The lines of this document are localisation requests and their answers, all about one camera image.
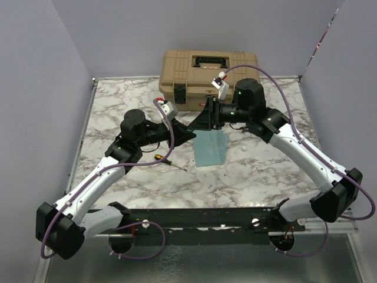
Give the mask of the teal envelope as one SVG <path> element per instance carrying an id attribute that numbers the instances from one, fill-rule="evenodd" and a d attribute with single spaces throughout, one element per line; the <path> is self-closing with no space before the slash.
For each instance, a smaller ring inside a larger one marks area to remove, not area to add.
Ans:
<path id="1" fill-rule="evenodd" d="M 197 167 L 215 166 L 224 163 L 228 137 L 222 130 L 194 131 L 194 158 Z"/>

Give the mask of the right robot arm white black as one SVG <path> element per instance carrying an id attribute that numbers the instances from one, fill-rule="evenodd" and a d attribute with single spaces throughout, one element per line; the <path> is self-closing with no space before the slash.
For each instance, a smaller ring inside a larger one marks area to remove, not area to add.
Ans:
<path id="1" fill-rule="evenodd" d="M 203 111 L 190 123 L 192 130 L 220 130 L 226 123 L 245 123 L 247 131 L 272 145 L 296 163 L 319 193 L 286 199 L 275 206 L 270 223 L 283 231 L 302 218 L 335 222 L 356 200 L 361 172 L 330 161 L 312 143 L 293 132 L 290 119 L 266 105 L 263 86 L 252 78 L 237 82 L 232 103 L 208 96 Z"/>

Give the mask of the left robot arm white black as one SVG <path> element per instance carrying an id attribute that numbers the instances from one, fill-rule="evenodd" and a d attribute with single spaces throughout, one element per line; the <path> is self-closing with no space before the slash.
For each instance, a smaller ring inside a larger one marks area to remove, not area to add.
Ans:
<path id="1" fill-rule="evenodd" d="M 167 141 L 169 149 L 193 139 L 196 135 L 176 119 L 159 111 L 162 123 L 146 119 L 142 110 L 125 113 L 121 133 L 105 152 L 95 169 L 70 193 L 50 205 L 44 202 L 36 215 L 35 236 L 41 242 L 41 257 L 48 259 L 45 248 L 54 255 L 69 259 L 82 247 L 85 240 L 106 230 L 125 232 L 130 225 L 128 210 L 112 203 L 95 213 L 92 205 L 115 182 L 133 167 L 141 166 L 142 147 Z"/>

